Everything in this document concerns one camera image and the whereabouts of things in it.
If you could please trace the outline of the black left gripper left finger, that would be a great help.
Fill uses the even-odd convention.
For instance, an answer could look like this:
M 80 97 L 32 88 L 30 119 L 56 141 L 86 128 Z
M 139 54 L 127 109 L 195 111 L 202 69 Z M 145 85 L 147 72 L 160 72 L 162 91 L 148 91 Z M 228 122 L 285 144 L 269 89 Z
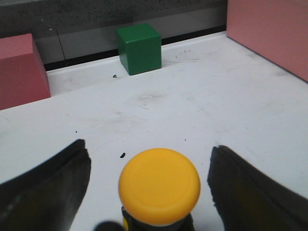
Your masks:
M 86 194 L 91 159 L 84 140 L 0 185 L 2 231 L 68 231 Z

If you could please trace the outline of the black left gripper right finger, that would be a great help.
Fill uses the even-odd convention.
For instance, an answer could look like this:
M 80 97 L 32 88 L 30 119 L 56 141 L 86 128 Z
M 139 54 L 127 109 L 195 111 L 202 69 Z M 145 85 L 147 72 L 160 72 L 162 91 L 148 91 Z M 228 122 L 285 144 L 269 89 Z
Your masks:
M 308 200 L 227 146 L 213 147 L 207 182 L 226 231 L 308 229 Z

